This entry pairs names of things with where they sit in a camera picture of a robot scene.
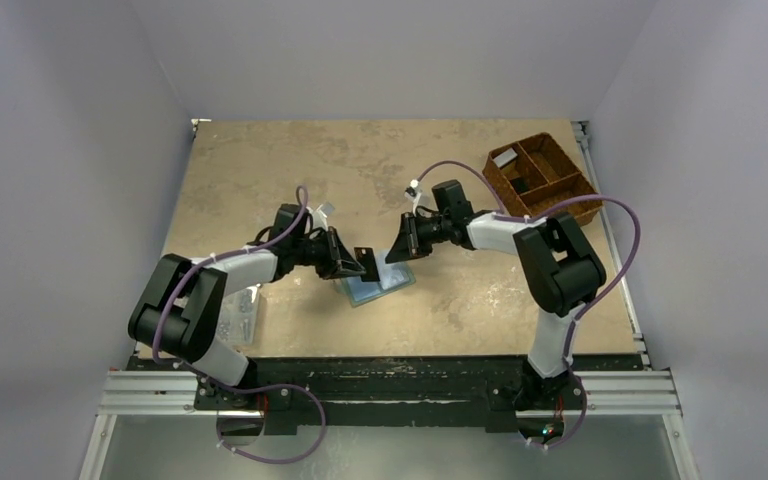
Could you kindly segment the black credit card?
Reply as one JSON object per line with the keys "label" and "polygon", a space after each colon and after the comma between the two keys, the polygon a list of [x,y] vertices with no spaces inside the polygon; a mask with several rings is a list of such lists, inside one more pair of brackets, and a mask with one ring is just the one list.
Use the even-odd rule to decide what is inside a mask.
{"label": "black credit card", "polygon": [[359,280],[364,283],[377,283],[380,281],[380,273],[374,249],[371,247],[355,247],[355,258],[363,269]]}

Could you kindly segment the green card holder wallet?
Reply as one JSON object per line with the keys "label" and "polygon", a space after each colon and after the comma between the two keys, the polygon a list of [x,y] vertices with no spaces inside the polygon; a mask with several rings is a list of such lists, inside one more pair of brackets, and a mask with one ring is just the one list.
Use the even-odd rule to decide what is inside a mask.
{"label": "green card holder wallet", "polygon": [[395,264],[385,262],[387,253],[388,250],[380,253],[375,252],[380,273],[379,282],[364,283],[359,280],[359,277],[336,281],[335,289],[347,297],[352,307],[369,303],[415,283],[415,276],[405,262]]}

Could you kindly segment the brown woven divided basket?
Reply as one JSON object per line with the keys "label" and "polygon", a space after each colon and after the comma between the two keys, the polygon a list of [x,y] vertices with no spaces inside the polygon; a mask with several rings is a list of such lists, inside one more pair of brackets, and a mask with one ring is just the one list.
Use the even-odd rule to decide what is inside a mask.
{"label": "brown woven divided basket", "polygon": [[[500,169],[492,158],[508,148],[518,157]],[[564,200],[596,193],[583,170],[547,132],[490,151],[482,173],[513,216],[534,217]]]}

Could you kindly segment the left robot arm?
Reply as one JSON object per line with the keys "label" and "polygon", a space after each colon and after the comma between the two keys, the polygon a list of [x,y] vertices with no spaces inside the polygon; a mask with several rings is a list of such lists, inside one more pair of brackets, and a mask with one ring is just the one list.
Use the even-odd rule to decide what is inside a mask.
{"label": "left robot arm", "polygon": [[163,256],[127,327],[135,341],[185,361],[219,382],[220,397],[235,409],[255,402],[258,382],[246,374],[249,359],[217,334],[224,298],[276,282],[298,266],[314,268],[325,280],[366,273],[337,230],[316,223],[305,207],[281,205],[266,231],[266,241],[214,257]]}

